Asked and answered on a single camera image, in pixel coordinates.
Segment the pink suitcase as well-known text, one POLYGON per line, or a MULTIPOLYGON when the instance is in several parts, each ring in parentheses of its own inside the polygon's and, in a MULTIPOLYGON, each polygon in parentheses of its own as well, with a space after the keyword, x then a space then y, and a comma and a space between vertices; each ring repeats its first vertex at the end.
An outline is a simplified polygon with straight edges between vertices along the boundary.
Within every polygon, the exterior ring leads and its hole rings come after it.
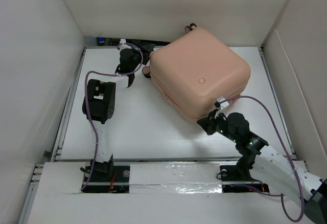
POLYGON ((212 33, 191 23, 183 37, 150 53, 142 73, 185 120, 194 123, 214 109, 217 99, 240 95, 251 69, 212 33))

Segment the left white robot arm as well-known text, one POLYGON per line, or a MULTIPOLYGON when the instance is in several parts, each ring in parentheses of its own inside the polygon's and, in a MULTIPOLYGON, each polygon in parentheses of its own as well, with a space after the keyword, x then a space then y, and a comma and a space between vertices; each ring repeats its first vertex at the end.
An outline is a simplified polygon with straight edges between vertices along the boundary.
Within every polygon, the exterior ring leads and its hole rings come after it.
POLYGON ((115 82, 103 82, 98 79, 90 79, 90 74, 107 77, 127 77, 127 86, 130 87, 135 79, 135 73, 146 66, 150 53, 154 51, 155 44, 141 44, 137 42, 119 43, 119 64, 113 74, 89 71, 84 81, 84 100, 82 112, 86 115, 95 134, 95 151, 90 160, 90 166, 81 168, 87 176, 88 184, 94 178, 102 181, 110 181, 115 178, 113 169, 113 155, 107 152, 107 146, 101 143, 104 125, 111 119, 115 109, 115 82))

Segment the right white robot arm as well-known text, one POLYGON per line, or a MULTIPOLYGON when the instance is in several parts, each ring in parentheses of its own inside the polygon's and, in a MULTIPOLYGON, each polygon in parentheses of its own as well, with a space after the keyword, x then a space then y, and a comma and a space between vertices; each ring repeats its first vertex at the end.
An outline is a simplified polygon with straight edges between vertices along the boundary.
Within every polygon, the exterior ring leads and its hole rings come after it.
POLYGON ((250 131, 249 122, 241 113, 211 112, 197 124, 208 134, 216 132, 236 144, 241 154, 236 174, 239 178, 262 181, 278 190, 304 209, 304 215, 314 223, 326 223, 326 181, 280 155, 263 138, 250 131))

